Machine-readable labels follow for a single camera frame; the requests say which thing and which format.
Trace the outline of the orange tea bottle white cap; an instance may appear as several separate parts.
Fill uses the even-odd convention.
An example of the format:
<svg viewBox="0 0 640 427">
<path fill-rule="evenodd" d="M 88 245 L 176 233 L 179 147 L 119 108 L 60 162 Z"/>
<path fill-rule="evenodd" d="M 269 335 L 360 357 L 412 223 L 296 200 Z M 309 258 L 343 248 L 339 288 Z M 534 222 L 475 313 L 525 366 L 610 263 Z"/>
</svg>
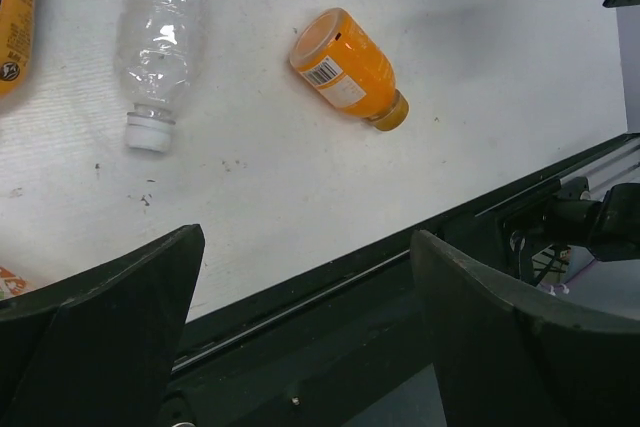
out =
<svg viewBox="0 0 640 427">
<path fill-rule="evenodd" d="M 0 267 L 0 300 L 7 300 L 33 291 L 34 285 L 23 277 Z"/>
</svg>

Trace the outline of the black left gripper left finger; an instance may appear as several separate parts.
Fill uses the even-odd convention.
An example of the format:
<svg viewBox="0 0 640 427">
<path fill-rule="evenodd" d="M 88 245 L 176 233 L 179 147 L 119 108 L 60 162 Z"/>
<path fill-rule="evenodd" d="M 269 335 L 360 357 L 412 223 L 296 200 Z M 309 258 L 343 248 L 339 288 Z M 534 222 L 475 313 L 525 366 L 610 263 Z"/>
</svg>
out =
<svg viewBox="0 0 640 427">
<path fill-rule="evenodd" d="M 185 225 L 2 301 L 2 425 L 155 425 L 204 246 Z"/>
</svg>

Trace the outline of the clear crushed plastic bottle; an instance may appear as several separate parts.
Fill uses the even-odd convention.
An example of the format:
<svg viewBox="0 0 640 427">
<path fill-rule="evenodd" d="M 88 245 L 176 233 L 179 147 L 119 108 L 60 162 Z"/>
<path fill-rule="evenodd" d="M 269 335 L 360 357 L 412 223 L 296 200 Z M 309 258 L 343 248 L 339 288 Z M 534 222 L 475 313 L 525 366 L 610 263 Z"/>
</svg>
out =
<svg viewBox="0 0 640 427">
<path fill-rule="evenodd" d="M 125 143 L 169 151 L 178 111 L 200 71 L 206 0 L 123 0 L 115 74 L 130 105 Z"/>
</svg>

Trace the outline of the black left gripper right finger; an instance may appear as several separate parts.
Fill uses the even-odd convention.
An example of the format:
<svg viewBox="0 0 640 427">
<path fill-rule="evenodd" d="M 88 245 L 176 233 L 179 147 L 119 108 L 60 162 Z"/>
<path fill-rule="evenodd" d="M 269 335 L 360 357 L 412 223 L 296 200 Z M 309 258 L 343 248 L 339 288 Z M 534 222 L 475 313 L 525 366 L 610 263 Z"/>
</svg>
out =
<svg viewBox="0 0 640 427">
<path fill-rule="evenodd" d="M 638 321 L 560 300 L 428 231 L 410 257 L 448 425 L 638 425 Z"/>
</svg>

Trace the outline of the small orange juice bottle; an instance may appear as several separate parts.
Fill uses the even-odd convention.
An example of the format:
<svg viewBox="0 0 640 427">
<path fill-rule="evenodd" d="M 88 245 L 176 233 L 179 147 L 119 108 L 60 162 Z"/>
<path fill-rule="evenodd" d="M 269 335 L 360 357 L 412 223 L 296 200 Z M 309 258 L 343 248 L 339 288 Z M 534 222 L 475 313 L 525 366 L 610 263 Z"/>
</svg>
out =
<svg viewBox="0 0 640 427">
<path fill-rule="evenodd" d="M 399 127 L 409 114 L 392 64 L 342 8 L 322 12 L 306 27 L 289 63 L 331 107 L 379 131 Z"/>
</svg>

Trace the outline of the orange blue label bottle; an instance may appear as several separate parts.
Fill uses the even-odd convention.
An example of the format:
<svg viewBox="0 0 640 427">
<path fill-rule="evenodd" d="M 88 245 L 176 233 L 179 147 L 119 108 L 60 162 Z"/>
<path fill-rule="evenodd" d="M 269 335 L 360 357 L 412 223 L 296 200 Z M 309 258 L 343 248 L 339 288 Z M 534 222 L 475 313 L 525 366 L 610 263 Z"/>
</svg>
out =
<svg viewBox="0 0 640 427">
<path fill-rule="evenodd" d="M 1 0 L 1 96 L 26 78 L 33 50 L 36 0 Z"/>
</svg>

